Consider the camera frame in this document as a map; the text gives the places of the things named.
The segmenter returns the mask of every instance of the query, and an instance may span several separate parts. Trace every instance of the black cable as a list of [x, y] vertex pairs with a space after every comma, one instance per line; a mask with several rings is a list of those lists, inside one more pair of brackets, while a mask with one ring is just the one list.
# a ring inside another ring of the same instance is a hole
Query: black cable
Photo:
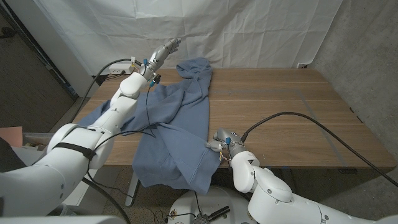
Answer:
[[182, 216], [182, 215], [193, 215], [193, 218], [196, 218], [197, 216], [194, 213], [184, 213], [184, 214], [179, 214], [179, 215], [166, 215], [166, 218], [164, 219], [165, 223], [168, 223], [168, 217], [177, 217], [177, 216]]
[[200, 210], [199, 201], [198, 201], [198, 195], [197, 195], [196, 191], [194, 191], [194, 193], [195, 193], [195, 197], [197, 198], [197, 205], [198, 205], [198, 209], [199, 209], [199, 214], [201, 215], [201, 210]]
[[156, 216], [155, 212], [152, 211], [151, 209], [149, 209], [147, 206], [144, 206], [144, 207], [145, 207], [146, 209], [148, 209], [150, 212], [152, 212], [152, 214], [154, 215], [154, 223], [156, 224], [156, 221], [157, 221], [157, 223], [160, 224], [160, 221], [159, 221], [159, 219], [157, 219], [157, 216]]
[[75, 113], [73, 114], [73, 116], [72, 116], [72, 118], [70, 119], [69, 123], [72, 123], [73, 120], [76, 118], [76, 116], [77, 116], [77, 114], [79, 113], [81, 107], [83, 106], [83, 102], [84, 102], [84, 100], [86, 99], [86, 97], [87, 97], [87, 95], [88, 95], [88, 92], [89, 92], [90, 89], [93, 87], [95, 81], [97, 81], [97, 78], [101, 75], [101, 73], [102, 73], [106, 68], [108, 68], [110, 65], [112, 65], [112, 64], [114, 64], [114, 63], [116, 63], [116, 62], [123, 62], [123, 61], [131, 61], [131, 58], [130, 58], [130, 59], [124, 58], [124, 59], [114, 60], [113, 62], [110, 62], [110, 63], [106, 64], [106, 65], [97, 73], [97, 75], [94, 77], [93, 81], [91, 82], [91, 84], [90, 84], [89, 87], [87, 88], [86, 93], [85, 93], [85, 95], [84, 95], [82, 101], [81, 101], [80, 104], [79, 104], [79, 107], [77, 108], [77, 110], [76, 110]]
[[108, 81], [108, 80], [111, 80], [111, 79], [115, 79], [115, 78], [119, 78], [120, 76], [122, 76], [122, 75], [112, 75], [112, 76], [108, 76], [108, 77], [106, 77], [105, 78], [105, 81]]
[[155, 136], [155, 134], [152, 132], [152, 128], [150, 128], [149, 113], [148, 113], [148, 95], [149, 95], [150, 88], [151, 88], [151, 86], [149, 86], [149, 88], [148, 88], [147, 99], [145, 100], [145, 107], [147, 109], [148, 128], [150, 130], [150, 133], [152, 133], [152, 135]]
[[166, 218], [167, 217], [177, 217], [177, 216], [182, 216], [182, 215], [193, 215], [194, 218], [197, 217], [194, 213], [184, 213], [184, 214], [179, 214], [179, 215], [166, 215]]
[[155, 215], [156, 215], [156, 213], [157, 213], [157, 212], [161, 212], [161, 214], [162, 214], [162, 218], [161, 218], [160, 220], [163, 220], [163, 216], [164, 216], [164, 214], [163, 214], [163, 211], [162, 211], [162, 210], [160, 210], [160, 209], [158, 209], [158, 210], [156, 210], [156, 211], [155, 211]]
[[91, 176], [91, 174], [90, 174], [89, 172], [87, 172], [87, 175], [88, 175], [88, 177], [90, 178], [90, 180], [92, 181], [92, 183], [94, 183], [94, 184], [96, 184], [96, 185], [99, 185], [99, 186], [101, 186], [101, 187], [105, 187], [105, 188], [107, 188], [107, 189], [117, 190], [117, 191], [120, 192], [121, 194], [123, 194], [123, 195], [125, 195], [125, 196], [127, 196], [127, 197], [130, 197], [131, 199], [134, 200], [134, 197], [133, 197], [133, 196], [131, 196], [131, 195], [127, 194], [127, 193], [124, 193], [121, 189], [119, 189], [119, 188], [117, 188], [117, 187], [110, 187], [110, 186], [107, 186], [107, 185], [98, 183], [97, 181], [94, 180], [94, 178]]
[[154, 135], [151, 135], [151, 134], [146, 133], [146, 132], [143, 132], [143, 131], [122, 131], [122, 132], [120, 132], [120, 133], [114, 134], [114, 135], [112, 135], [112, 136], [106, 138], [104, 141], [102, 141], [99, 145], [97, 145], [97, 146], [94, 148], [94, 151], [97, 151], [97, 149], [98, 149], [102, 144], [104, 144], [107, 140], [109, 140], [109, 139], [111, 139], [111, 138], [114, 138], [114, 137], [116, 137], [116, 136], [119, 136], [119, 135], [121, 135], [121, 134], [126, 134], [126, 133], [131, 133], [131, 134], [134, 134], [134, 133], [142, 133], [142, 134], [148, 134], [148, 135], [150, 135], [150, 136], [152, 136], [152, 137], [155, 137]]
[[86, 183], [87, 185], [89, 185], [90, 187], [92, 187], [93, 189], [95, 189], [97, 192], [99, 192], [101, 195], [103, 195], [104, 197], [106, 197], [116, 208], [117, 210], [120, 212], [120, 214], [123, 216], [123, 218], [125, 219], [125, 221], [128, 224], [131, 224], [129, 217], [127, 216], [126, 212], [124, 212], [123, 208], [118, 204], [118, 202], [112, 198], [112, 196], [110, 196], [110, 194], [108, 194], [106, 191], [104, 191], [101, 187], [98, 187], [96, 184], [94, 184], [93, 182], [89, 181], [87, 178], [83, 178], [82, 180], [84, 183]]
[[300, 116], [303, 118], [307, 118], [310, 121], [314, 122], [316, 125], [318, 125], [319, 127], [321, 127], [323, 130], [325, 130], [327, 133], [329, 133], [331, 136], [333, 136], [337, 141], [339, 141], [342, 145], [344, 145], [348, 150], [350, 150], [353, 154], [355, 154], [355, 156], [358, 156], [362, 161], [364, 161], [367, 165], [369, 165], [370, 167], [372, 167], [372, 169], [374, 169], [376, 172], [378, 172], [380, 175], [382, 175], [384, 178], [386, 178], [389, 182], [391, 182], [392, 184], [394, 184], [396, 187], [398, 187], [398, 183], [392, 179], [391, 177], [389, 177], [387, 174], [383, 173], [383, 171], [381, 171], [379, 168], [377, 168], [375, 165], [373, 165], [371, 162], [369, 162], [367, 159], [365, 159], [365, 157], [363, 157], [361, 154], [359, 154], [358, 152], [356, 152], [351, 146], [349, 146], [347, 143], [345, 143], [343, 140], [341, 140], [337, 135], [335, 135], [332, 131], [330, 131], [328, 128], [326, 128], [324, 125], [322, 125], [321, 123], [319, 123], [317, 120], [302, 114], [302, 113], [296, 113], [296, 112], [280, 112], [280, 113], [276, 113], [274, 115], [269, 116], [268, 118], [263, 119], [260, 122], [257, 122], [255, 125], [251, 126], [242, 136], [241, 138], [241, 142], [244, 143], [246, 138], [248, 137], [249, 133], [256, 127], [258, 127], [259, 125], [261, 125], [262, 123], [265, 123], [266, 121], [269, 121], [272, 118], [276, 118], [280, 115], [296, 115], [296, 116]]

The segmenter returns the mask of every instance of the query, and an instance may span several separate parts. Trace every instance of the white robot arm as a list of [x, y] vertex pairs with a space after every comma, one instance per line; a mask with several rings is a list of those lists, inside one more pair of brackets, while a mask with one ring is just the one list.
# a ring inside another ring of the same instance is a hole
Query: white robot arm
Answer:
[[134, 72], [125, 79], [110, 109], [92, 125], [64, 125], [51, 139], [45, 157], [30, 167], [0, 174], [1, 215], [45, 216], [72, 193], [89, 168], [101, 168], [113, 148], [114, 138], [107, 139], [119, 133], [135, 112], [139, 91], [160, 78], [155, 71], [179, 42], [173, 39], [158, 48], [141, 74]]
[[253, 192], [249, 213], [259, 223], [275, 224], [370, 224], [397, 223], [393, 216], [377, 222], [352, 217], [333, 208], [292, 193], [290, 187], [269, 169], [260, 168], [253, 153], [246, 150], [241, 137], [220, 128], [213, 142], [207, 144], [214, 151], [229, 149], [232, 159], [234, 186], [242, 193]]

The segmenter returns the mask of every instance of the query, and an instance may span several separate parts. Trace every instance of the floor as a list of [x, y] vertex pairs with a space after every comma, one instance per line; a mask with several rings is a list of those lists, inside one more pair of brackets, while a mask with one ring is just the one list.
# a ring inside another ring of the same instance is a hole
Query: floor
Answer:
[[[316, 68], [328, 79], [398, 160], [397, 25], [397, 1], [343, 1], [309, 67]], [[326, 169], [274, 172], [292, 187], [294, 193], [352, 216], [378, 220], [398, 213], [398, 200], [395, 200], [398, 189], [372, 170], [358, 170], [357, 174], [351, 175]], [[95, 179], [126, 192], [131, 174], [130, 166], [104, 167]], [[388, 175], [398, 180], [397, 169]], [[218, 171], [212, 182], [233, 188], [232, 178], [225, 170]], [[124, 205], [124, 195], [115, 190], [109, 192]], [[140, 186], [134, 205], [124, 207], [124, 210], [133, 223], [152, 223], [154, 215], [150, 210], [159, 209], [166, 215], [174, 201], [185, 192], [163, 185]], [[109, 202], [91, 189], [80, 206], [94, 214], [119, 215]]]

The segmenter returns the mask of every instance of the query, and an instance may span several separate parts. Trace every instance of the white curtain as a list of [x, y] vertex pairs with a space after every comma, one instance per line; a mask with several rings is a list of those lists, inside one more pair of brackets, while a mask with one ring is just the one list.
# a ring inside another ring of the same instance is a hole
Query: white curtain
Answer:
[[33, 0], [88, 73], [149, 58], [180, 37], [163, 68], [205, 57], [213, 68], [311, 63], [342, 0]]

